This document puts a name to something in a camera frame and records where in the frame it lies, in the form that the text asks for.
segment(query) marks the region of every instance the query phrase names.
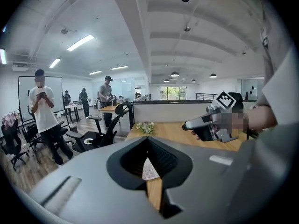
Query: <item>window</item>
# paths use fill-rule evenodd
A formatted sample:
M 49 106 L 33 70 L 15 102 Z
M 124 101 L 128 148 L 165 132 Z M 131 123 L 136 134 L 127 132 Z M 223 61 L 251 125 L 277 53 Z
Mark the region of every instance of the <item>window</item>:
M 160 87 L 160 100 L 182 100 L 187 97 L 187 87 Z

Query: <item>table leg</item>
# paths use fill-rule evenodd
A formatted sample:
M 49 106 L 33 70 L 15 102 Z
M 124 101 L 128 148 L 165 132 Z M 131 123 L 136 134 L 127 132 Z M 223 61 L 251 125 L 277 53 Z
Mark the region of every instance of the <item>table leg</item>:
M 69 116 L 70 116 L 70 120 L 71 120 L 71 123 L 72 123 L 73 121 L 71 119 L 71 109 L 69 109 Z
M 107 128 L 106 128 L 106 123 L 105 123 L 105 119 L 104 119 L 104 112 L 101 112 L 102 114 L 102 121 L 103 121 L 103 133 L 107 133 Z
M 76 121 L 78 122 L 79 121 L 78 108 L 75 107 L 74 111 L 75 111 Z

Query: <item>cap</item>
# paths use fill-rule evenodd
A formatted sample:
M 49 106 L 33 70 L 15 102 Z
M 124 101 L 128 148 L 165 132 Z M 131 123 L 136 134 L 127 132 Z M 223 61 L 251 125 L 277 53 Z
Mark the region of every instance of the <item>cap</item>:
M 105 77 L 105 80 L 113 81 L 113 79 L 111 79 L 110 76 L 106 76 L 106 77 Z

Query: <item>ceiling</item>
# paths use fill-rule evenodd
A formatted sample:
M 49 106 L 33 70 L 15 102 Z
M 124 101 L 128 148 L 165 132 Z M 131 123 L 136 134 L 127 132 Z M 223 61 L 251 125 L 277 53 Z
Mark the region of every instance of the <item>ceiling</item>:
M 75 42 L 95 39 L 72 52 Z M 7 60 L 34 68 L 88 77 L 101 70 L 128 65 L 142 70 L 140 57 L 114 0 L 25 0 L 7 24 L 4 37 Z M 61 61 L 52 69 L 56 59 Z
M 112 76 L 121 70 L 111 68 L 122 65 L 145 71 L 153 83 L 173 71 L 182 83 L 211 73 L 259 76 L 260 8 L 259 0 L 25 0 L 1 46 L 9 63 L 83 77 L 98 70 Z M 95 39 L 67 51 L 89 34 Z

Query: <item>fluorescent ceiling light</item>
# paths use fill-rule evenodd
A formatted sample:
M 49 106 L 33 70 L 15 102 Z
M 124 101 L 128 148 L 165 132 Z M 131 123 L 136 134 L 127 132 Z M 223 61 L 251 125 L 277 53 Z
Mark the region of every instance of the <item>fluorescent ceiling light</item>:
M 0 56 L 1 56 L 1 62 L 2 62 L 2 64 L 7 64 L 6 63 L 5 50 L 4 49 L 0 49 Z
M 97 73 L 101 73 L 102 71 L 95 71 L 95 72 L 92 72 L 92 73 L 89 73 L 89 75 L 93 75 L 93 74 L 97 74 Z
M 119 67 L 114 67 L 114 68 L 111 68 L 112 70 L 117 70 L 117 69 L 122 69 L 122 68 L 127 68 L 128 66 L 125 65 L 125 66 L 119 66 Z
M 81 39 L 80 41 L 76 42 L 75 44 L 73 44 L 72 46 L 70 46 L 68 48 L 69 51 L 72 51 L 74 49 L 76 49 L 77 47 L 83 45 L 86 42 L 89 42 L 90 40 L 92 40 L 94 37 L 92 35 L 88 35 L 86 37 L 84 37 L 83 39 Z
M 56 59 L 50 66 L 50 68 L 53 68 L 58 62 L 60 62 L 60 59 Z

